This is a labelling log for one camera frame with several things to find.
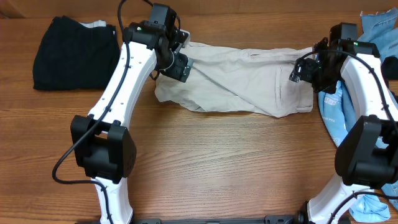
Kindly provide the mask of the beige shorts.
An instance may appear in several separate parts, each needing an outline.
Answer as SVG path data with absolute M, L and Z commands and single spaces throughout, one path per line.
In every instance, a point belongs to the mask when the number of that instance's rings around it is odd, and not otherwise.
M 193 59 L 186 82 L 161 75 L 155 95 L 197 112 L 248 111 L 281 118 L 313 108 L 311 84 L 289 80 L 295 61 L 311 52 L 235 49 L 190 42 L 181 52 Z

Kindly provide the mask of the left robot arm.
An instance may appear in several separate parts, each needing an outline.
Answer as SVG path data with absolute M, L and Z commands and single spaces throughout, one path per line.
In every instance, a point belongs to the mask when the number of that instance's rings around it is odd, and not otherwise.
M 182 83 L 193 60 L 180 52 L 190 41 L 177 13 L 153 3 L 150 17 L 123 30 L 119 62 L 101 98 L 87 116 L 75 116 L 71 134 L 76 163 L 94 184 L 101 208 L 99 223 L 133 223 L 127 178 L 136 160 L 129 134 L 133 109 L 153 72 Z

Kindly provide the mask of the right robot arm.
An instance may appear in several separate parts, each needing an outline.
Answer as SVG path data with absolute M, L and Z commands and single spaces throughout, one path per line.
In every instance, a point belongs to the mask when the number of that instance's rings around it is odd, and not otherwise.
M 335 154 L 335 174 L 305 202 L 291 223 L 348 223 L 343 215 L 364 195 L 397 181 L 397 108 L 381 72 L 374 43 L 357 40 L 356 24 L 340 23 L 330 36 L 295 62 L 290 80 L 311 83 L 314 92 L 333 93 L 345 82 L 356 123 Z

